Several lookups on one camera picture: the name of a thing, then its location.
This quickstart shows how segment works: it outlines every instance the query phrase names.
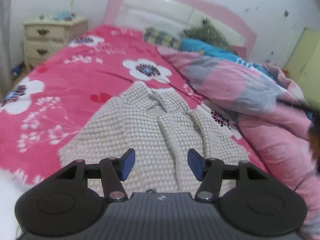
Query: drawer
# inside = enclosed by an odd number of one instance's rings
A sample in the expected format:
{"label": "drawer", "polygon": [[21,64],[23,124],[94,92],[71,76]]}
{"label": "drawer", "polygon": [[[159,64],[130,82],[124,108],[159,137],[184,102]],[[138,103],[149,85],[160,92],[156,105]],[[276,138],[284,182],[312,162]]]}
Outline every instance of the drawer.
{"label": "drawer", "polygon": [[26,58],[24,61],[24,64],[28,70],[28,72],[30,72],[31,70],[33,70],[36,66],[40,65],[43,61],[38,61],[32,58]]}
{"label": "drawer", "polygon": [[43,61],[63,48],[63,43],[54,41],[28,41],[24,43],[25,58]]}
{"label": "drawer", "polygon": [[26,36],[28,38],[43,38],[43,39],[65,39],[64,26],[53,25],[27,25],[25,26]]}

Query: white flower print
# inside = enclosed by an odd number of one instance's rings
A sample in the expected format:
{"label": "white flower print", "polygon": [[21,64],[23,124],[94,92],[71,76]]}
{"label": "white flower print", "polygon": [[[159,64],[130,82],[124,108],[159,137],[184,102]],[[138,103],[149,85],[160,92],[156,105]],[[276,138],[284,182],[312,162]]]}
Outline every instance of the white flower print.
{"label": "white flower print", "polygon": [[170,83],[167,76],[172,75],[171,71],[147,59],[140,58],[137,61],[124,60],[122,64],[129,69],[130,75],[137,79],[144,81],[155,79],[160,83]]}
{"label": "white flower print", "polygon": [[37,185],[37,184],[39,184],[41,181],[43,181],[44,180],[44,177],[42,177],[41,175],[36,175],[34,178],[33,178],[33,180],[32,180],[32,182],[33,182],[33,184],[35,184],[35,185]]}
{"label": "white flower print", "polygon": [[28,175],[22,169],[17,169],[14,172],[14,176],[16,177],[17,181],[19,181],[21,184],[25,184],[28,178]]}
{"label": "white flower print", "polygon": [[[39,106],[38,111],[31,112],[22,122],[20,139],[17,141],[19,152],[24,153],[34,144],[49,141],[49,144],[55,145],[69,135],[76,134],[78,127],[69,119],[66,111],[60,103],[59,97],[43,97],[39,98],[35,103]],[[55,112],[55,119],[51,117],[52,111]],[[50,122],[51,129],[41,129],[41,123]]]}
{"label": "white flower print", "polygon": [[91,63],[92,62],[92,58],[90,56],[82,56],[82,55],[72,55],[71,56],[72,59],[65,59],[63,61],[64,64],[70,64],[70,63],[76,63],[78,61],[81,61],[82,63]]}
{"label": "white flower print", "polygon": [[78,46],[88,46],[88,47],[95,47],[100,42],[104,42],[104,39],[94,35],[84,35],[79,37],[69,43],[70,47],[78,47]]}
{"label": "white flower print", "polygon": [[101,58],[96,57],[96,62],[102,64],[102,63],[103,63],[103,60],[102,60]]}
{"label": "white flower print", "polygon": [[195,98],[195,93],[193,92],[192,88],[189,87],[188,84],[183,84],[183,89],[188,96],[190,96],[191,98]]}
{"label": "white flower print", "polygon": [[[122,34],[129,33],[130,36],[134,36],[134,34],[132,33],[132,31],[131,31],[130,29],[121,27],[121,28],[120,28],[120,31],[121,31]],[[112,36],[119,35],[119,34],[120,34],[120,32],[117,31],[117,30],[112,30],[112,31],[111,31],[111,35],[112,35]]]}
{"label": "white flower print", "polygon": [[105,52],[108,55],[111,55],[111,54],[125,55],[124,50],[117,49],[116,47],[112,46],[108,42],[100,42],[99,44],[94,46],[93,49],[89,50],[89,53],[94,53],[94,52]]}
{"label": "white flower print", "polygon": [[[8,114],[21,114],[26,111],[31,105],[31,94],[39,93],[44,90],[44,84],[39,80],[30,81],[28,77],[24,78],[18,85],[19,87],[25,87],[23,95],[18,96],[16,101],[10,101],[3,106],[0,106],[0,113],[5,110]],[[6,98],[10,98],[15,91],[11,91]]]}

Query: nightstand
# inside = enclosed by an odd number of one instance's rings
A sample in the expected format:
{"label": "nightstand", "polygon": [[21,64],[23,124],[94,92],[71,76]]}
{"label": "nightstand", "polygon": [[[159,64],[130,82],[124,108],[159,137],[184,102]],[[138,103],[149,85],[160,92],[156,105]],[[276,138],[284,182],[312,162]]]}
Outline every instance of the nightstand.
{"label": "nightstand", "polygon": [[85,17],[72,21],[45,18],[23,22],[25,29],[24,61],[28,71],[46,61],[88,29]]}

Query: circular pad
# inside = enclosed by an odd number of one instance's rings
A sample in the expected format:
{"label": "circular pad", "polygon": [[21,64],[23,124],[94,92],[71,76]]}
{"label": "circular pad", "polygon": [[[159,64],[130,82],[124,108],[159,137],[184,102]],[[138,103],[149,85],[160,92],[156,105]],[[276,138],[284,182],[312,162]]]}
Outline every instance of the circular pad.
{"label": "circular pad", "polygon": [[93,190],[59,182],[38,185],[20,197],[15,214],[23,231],[38,236],[66,236],[92,225],[103,211],[102,198]]}
{"label": "circular pad", "polygon": [[220,212],[241,231],[279,236],[301,226],[306,206],[303,199],[289,189],[269,193],[234,188],[221,198]]}

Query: white headboard panel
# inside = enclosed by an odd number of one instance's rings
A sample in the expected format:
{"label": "white headboard panel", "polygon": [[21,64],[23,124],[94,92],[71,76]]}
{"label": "white headboard panel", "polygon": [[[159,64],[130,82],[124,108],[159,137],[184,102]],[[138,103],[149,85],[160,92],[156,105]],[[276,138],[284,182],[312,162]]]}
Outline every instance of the white headboard panel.
{"label": "white headboard panel", "polygon": [[142,31],[153,26],[179,38],[185,28],[200,26],[203,18],[208,18],[231,45],[245,44],[246,38],[230,26],[175,0],[122,0],[115,25]]}

